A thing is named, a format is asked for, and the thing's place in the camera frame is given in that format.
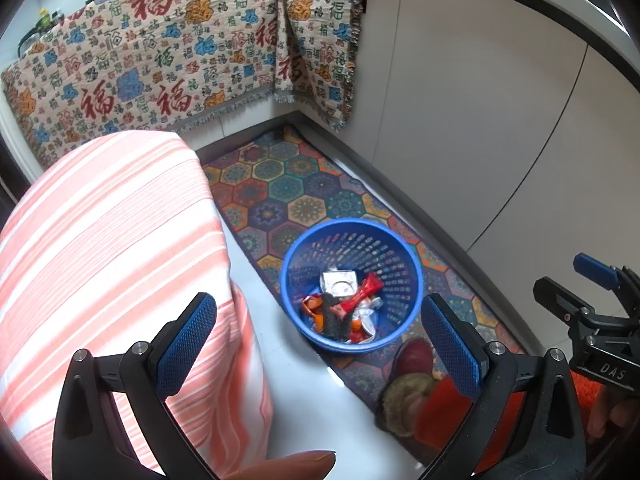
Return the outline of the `person's right hand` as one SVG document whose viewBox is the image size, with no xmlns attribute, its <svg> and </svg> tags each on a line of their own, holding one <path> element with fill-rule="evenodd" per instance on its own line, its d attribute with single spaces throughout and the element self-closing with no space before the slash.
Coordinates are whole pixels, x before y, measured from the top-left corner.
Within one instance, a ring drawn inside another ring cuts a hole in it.
<svg viewBox="0 0 640 480">
<path fill-rule="evenodd" d="M 590 404 L 586 435 L 589 442 L 601 439 L 610 422 L 618 428 L 628 429 L 639 418 L 639 398 L 628 391 L 603 386 Z"/>
</svg>

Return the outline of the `person's left hand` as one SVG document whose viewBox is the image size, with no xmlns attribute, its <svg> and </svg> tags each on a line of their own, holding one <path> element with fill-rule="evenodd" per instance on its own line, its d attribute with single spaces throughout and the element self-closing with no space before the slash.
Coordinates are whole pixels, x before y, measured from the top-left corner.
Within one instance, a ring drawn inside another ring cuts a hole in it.
<svg viewBox="0 0 640 480">
<path fill-rule="evenodd" d="M 296 453 L 245 467 L 229 480 L 323 480 L 335 465 L 333 451 Z"/>
</svg>

